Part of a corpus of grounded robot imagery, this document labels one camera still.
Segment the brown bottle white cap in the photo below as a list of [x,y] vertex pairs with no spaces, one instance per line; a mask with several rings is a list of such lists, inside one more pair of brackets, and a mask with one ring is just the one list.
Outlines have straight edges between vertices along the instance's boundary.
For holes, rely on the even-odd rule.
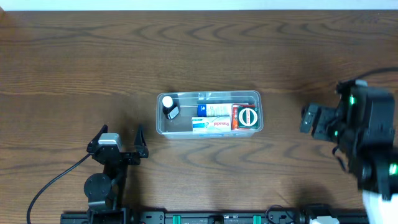
[[167,119],[175,119],[179,112],[178,96],[166,95],[162,98],[162,112]]

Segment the long blue white box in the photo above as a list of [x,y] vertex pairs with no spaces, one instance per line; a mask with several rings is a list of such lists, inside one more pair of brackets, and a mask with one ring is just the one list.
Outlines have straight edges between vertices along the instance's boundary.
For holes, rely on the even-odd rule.
[[232,115],[232,103],[199,104],[197,106],[198,117],[219,117]]

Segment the white blue Panadol box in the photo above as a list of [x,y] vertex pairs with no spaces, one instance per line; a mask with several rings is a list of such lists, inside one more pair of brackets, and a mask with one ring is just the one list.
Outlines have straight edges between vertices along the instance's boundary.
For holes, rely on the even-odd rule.
[[193,132],[207,133],[207,132],[223,132],[230,130],[231,130],[231,118],[229,116],[192,118]]

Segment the green box round label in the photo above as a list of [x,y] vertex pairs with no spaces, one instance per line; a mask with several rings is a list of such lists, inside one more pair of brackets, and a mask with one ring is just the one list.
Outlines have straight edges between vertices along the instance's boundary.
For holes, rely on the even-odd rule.
[[259,113],[256,107],[238,108],[238,128],[256,129],[259,126]]

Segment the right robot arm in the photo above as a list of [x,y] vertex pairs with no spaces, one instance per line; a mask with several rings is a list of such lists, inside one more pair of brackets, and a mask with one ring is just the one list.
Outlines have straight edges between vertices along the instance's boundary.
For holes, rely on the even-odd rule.
[[356,177],[369,223],[397,223],[397,147],[392,93],[364,80],[336,86],[335,108],[310,103],[302,109],[300,132],[335,143],[344,172]]

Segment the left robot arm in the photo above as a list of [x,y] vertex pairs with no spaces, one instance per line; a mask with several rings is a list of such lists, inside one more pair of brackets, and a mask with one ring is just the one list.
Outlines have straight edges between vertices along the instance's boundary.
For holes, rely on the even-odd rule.
[[91,175],[84,184],[84,193],[88,198],[88,222],[130,222],[127,209],[121,206],[121,200],[127,168],[139,165],[141,159],[149,156],[143,127],[137,129],[132,152],[122,152],[120,135],[109,133],[107,125],[90,141],[86,151],[104,166],[102,173]]

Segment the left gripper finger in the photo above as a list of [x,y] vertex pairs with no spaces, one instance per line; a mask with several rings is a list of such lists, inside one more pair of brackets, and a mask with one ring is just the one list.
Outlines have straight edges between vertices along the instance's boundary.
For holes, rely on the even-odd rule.
[[136,138],[134,140],[134,148],[136,152],[147,152],[147,144],[144,139],[144,129],[140,124],[136,132]]
[[99,143],[101,135],[107,132],[108,132],[108,126],[104,124],[100,129],[100,131],[97,133],[97,135],[88,143],[87,148],[95,148]]

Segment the red medicine box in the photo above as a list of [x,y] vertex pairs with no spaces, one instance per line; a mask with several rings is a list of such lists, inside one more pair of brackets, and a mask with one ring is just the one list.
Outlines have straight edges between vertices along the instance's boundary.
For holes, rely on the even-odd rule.
[[249,105],[249,104],[233,104],[232,105],[232,130],[238,130],[240,129],[239,124],[238,124],[238,108],[240,107],[248,107],[248,108],[254,108],[255,105]]

